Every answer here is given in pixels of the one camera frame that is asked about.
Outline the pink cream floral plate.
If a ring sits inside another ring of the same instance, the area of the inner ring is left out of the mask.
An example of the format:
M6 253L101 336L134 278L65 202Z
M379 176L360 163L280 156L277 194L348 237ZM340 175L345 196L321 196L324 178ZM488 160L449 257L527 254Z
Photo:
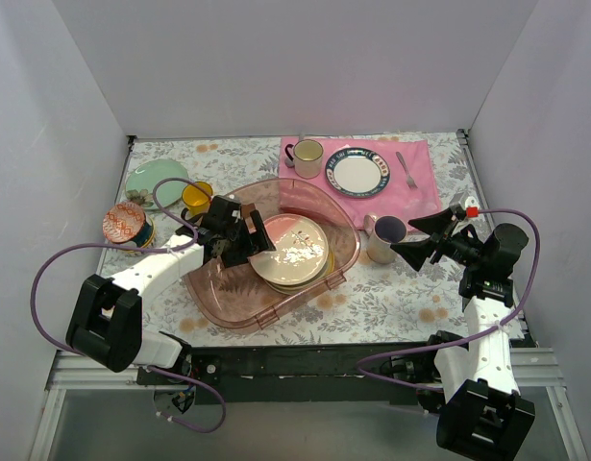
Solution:
M262 279L294 286L321 272L329 257L329 242L316 222L302 215L283 213L267 218L263 224L275 249L249 258Z

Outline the pink transparent plastic bin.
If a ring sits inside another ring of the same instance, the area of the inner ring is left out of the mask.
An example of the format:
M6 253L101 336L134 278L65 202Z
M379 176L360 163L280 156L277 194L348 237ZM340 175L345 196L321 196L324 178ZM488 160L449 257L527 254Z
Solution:
M212 323L239 332L263 329L346 280L359 255L360 238L346 211L328 193L299 179L264 180L231 193L242 204L253 204L264 219L294 213L314 221L329 239L332 270L286 295L262 280L250 264L226 268L215 259L184 277L191 298Z

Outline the cream yellow floral plate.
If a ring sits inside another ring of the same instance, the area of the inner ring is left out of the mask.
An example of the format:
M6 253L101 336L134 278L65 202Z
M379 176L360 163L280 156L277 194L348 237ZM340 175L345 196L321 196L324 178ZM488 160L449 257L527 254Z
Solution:
M322 270L316 274L312 279L303 282L303 283L299 283L299 284L295 284L295 285L283 285L283 284L277 284L271 281L266 281L266 283L274 290L278 291L279 293L282 294L294 294L294 293L299 293L302 290L308 288L309 286L312 286L315 282L317 282L318 280L324 278L325 276L327 276L328 274L330 274L334 269L334 255L333 255L333 251L329 252L328 255L328 259L325 263L325 265L323 266Z

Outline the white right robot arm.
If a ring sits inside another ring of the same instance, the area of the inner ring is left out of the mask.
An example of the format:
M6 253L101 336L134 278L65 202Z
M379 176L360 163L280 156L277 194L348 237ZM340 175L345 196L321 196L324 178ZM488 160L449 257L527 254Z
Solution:
M424 374L441 381L444 391L437 445L473 460L512 460L534 422L535 409L522 398L515 380L502 320L514 306L513 267L529 239L510 223L498 225L484 241L473 226L457 226L478 214L475 198L454 201L441 212L410 220L426 239L391 248L414 270L442 257L464 268L458 294L472 339L462 346L440 332L441 348L422 358Z

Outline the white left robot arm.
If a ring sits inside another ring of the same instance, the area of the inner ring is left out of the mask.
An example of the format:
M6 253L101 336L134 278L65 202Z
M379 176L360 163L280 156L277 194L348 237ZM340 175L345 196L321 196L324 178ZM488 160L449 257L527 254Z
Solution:
M185 382L192 362L185 342L142 325L143 307L176 281L214 259L227 268L273 251L253 204L216 196L195 225L183 221L167 242L108 278L92 275L82 286L65 335L66 345L119 373L155 366L173 384Z

